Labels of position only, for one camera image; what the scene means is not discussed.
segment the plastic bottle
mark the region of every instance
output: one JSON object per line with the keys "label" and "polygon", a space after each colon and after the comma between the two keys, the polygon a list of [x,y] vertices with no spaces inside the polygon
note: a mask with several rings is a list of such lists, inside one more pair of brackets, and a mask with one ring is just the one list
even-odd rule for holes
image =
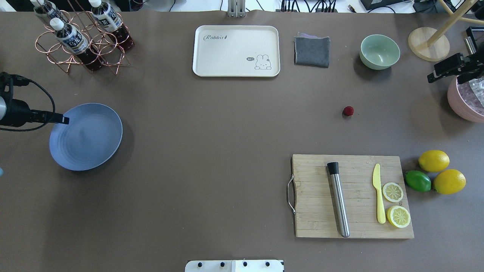
{"label": "plastic bottle", "polygon": [[124,51],[127,51],[135,45],[135,42],[129,35],[128,29],[109,3],[102,2],[101,0],[89,0],[89,3],[92,6],[92,15],[101,28],[105,32],[109,32],[116,37],[116,39],[114,39],[114,37],[108,35],[114,43],[117,40]]}
{"label": "plastic bottle", "polygon": [[53,18],[59,18],[64,23],[69,23],[67,18],[57,9],[54,3],[44,0],[30,0],[30,2],[33,4],[35,15],[37,15],[44,25],[49,27],[50,20]]}
{"label": "plastic bottle", "polygon": [[75,26],[65,24],[59,18],[50,20],[50,26],[55,30],[57,40],[68,51],[72,52],[89,70],[95,71],[103,66],[97,55],[98,50],[92,45],[89,49],[88,40]]}

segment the lemon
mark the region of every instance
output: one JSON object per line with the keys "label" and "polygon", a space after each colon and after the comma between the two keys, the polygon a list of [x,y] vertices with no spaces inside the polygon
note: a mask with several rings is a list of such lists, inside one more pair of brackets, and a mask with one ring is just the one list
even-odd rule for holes
{"label": "lemon", "polygon": [[434,179],[435,190],[444,195],[457,193],[464,186],[466,186],[466,177],[455,169],[445,170]]}
{"label": "lemon", "polygon": [[395,227],[406,227],[410,224],[410,212],[402,206],[391,206],[387,210],[387,218]]}
{"label": "lemon", "polygon": [[395,182],[389,182],[383,186],[383,196],[390,202],[400,202],[403,199],[403,190]]}
{"label": "lemon", "polygon": [[427,172],[440,172],[449,166],[449,156],[444,151],[425,151],[419,158],[419,165]]}

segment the lime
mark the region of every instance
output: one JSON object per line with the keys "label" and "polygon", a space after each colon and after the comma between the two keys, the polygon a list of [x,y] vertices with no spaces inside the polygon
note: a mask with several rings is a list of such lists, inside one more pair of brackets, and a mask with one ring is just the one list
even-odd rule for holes
{"label": "lime", "polygon": [[449,166],[449,156],[444,151],[425,151],[419,158],[419,165],[427,172],[440,172]]}
{"label": "lime", "polygon": [[403,199],[402,187],[395,182],[385,184],[381,191],[383,192],[383,196],[390,202],[396,203]]}
{"label": "lime", "polygon": [[417,170],[412,170],[405,173],[405,181],[410,188],[419,192],[430,191],[430,187],[432,185],[430,178],[425,175],[425,173]]}
{"label": "lime", "polygon": [[464,186],[466,186],[466,177],[455,169],[445,170],[434,179],[435,190],[444,195],[457,193]]}
{"label": "lime", "polygon": [[402,206],[389,207],[387,218],[395,227],[406,227],[410,224],[410,212]]}

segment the red berry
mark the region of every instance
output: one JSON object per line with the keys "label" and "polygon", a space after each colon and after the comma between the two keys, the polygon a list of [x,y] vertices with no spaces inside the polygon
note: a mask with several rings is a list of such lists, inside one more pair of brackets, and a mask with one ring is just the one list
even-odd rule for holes
{"label": "red berry", "polygon": [[347,106],[345,107],[345,109],[343,109],[343,114],[346,116],[351,116],[353,115],[353,113],[355,113],[355,110],[353,109],[352,106]]}

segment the gray napkin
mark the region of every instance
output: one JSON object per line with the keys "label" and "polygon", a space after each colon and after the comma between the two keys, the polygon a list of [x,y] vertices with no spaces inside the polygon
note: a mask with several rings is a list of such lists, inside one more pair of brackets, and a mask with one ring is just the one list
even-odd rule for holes
{"label": "gray napkin", "polygon": [[330,65],[330,38],[305,33],[294,37],[295,62],[328,68]]}

